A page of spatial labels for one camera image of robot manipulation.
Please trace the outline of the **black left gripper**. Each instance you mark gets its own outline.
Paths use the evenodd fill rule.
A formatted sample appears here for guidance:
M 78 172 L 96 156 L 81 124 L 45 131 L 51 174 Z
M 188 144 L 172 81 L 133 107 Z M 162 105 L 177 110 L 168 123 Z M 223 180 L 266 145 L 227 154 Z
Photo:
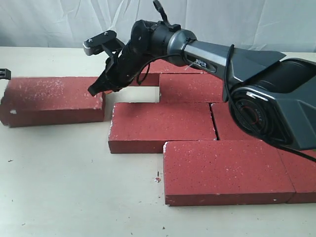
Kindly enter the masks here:
M 0 68 L 0 79 L 11 79 L 11 71 L 6 68 Z

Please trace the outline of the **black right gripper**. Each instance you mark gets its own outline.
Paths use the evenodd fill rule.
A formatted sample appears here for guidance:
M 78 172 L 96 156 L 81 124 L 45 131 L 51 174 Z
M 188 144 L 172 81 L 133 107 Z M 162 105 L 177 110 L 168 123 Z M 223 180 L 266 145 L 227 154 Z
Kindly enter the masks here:
M 97 80 L 88 88 L 88 92 L 95 96 L 105 92 L 118 92 L 129 86 L 141 68 L 147 63 L 148 54 L 136 53 L 128 46 L 124 47 L 113 64 L 107 65 Z

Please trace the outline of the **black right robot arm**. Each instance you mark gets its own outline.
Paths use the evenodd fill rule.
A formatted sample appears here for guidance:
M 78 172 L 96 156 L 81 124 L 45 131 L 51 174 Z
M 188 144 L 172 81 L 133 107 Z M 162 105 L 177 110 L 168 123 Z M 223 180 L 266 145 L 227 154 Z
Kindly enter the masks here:
M 314 160 L 305 151 L 316 147 L 315 62 L 199 41 L 192 31 L 171 24 L 158 0 L 153 4 L 161 20 L 136 21 L 127 43 L 112 30 L 84 41 L 86 55 L 108 55 L 103 72 L 88 88 L 91 95 L 118 92 L 133 81 L 141 84 L 141 72 L 158 59 L 202 70 L 222 80 L 223 101 L 242 131 Z

